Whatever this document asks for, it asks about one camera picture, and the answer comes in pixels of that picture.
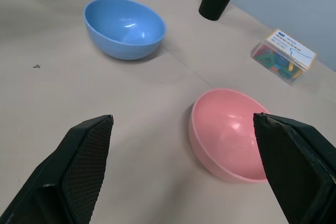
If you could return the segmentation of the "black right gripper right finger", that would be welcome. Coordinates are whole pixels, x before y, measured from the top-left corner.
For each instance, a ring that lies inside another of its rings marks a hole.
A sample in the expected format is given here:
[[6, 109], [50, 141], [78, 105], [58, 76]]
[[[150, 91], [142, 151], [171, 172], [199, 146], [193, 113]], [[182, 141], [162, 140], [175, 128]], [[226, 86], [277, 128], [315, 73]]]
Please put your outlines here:
[[311, 125], [255, 113], [267, 180], [289, 224], [336, 224], [336, 147]]

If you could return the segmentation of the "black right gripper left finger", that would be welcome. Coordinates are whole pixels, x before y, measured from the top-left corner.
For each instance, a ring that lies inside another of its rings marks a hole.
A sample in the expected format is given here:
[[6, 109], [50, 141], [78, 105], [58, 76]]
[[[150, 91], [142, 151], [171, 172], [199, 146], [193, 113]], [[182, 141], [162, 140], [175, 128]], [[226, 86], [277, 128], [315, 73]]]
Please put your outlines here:
[[72, 127], [0, 216], [0, 224], [89, 224], [106, 172], [113, 116]]

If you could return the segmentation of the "pink plastic bowl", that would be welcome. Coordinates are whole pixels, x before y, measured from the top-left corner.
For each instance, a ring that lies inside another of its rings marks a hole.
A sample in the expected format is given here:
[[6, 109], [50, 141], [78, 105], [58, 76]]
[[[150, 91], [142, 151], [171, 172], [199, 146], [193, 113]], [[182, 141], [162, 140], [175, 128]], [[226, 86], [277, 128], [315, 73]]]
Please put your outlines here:
[[267, 182], [256, 142], [253, 116], [267, 112], [251, 97], [230, 89], [203, 93], [189, 119], [192, 150], [213, 175], [227, 182]]

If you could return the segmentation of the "clear box of colourful pieces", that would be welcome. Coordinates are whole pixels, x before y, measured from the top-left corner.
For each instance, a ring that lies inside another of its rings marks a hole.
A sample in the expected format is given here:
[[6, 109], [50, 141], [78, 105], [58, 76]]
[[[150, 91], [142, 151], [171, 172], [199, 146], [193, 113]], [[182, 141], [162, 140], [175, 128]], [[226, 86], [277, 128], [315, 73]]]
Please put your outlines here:
[[274, 30], [253, 51], [251, 58], [289, 85], [296, 83], [317, 54], [280, 29]]

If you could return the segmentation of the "blue plastic bowl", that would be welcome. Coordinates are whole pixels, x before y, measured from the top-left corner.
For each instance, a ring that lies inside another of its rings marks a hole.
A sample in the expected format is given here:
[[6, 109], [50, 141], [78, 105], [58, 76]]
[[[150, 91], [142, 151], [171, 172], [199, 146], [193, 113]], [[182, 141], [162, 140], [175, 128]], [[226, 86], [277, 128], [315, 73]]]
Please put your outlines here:
[[132, 0], [94, 0], [84, 8], [83, 19], [93, 44], [121, 60], [149, 56], [166, 35], [162, 17]]

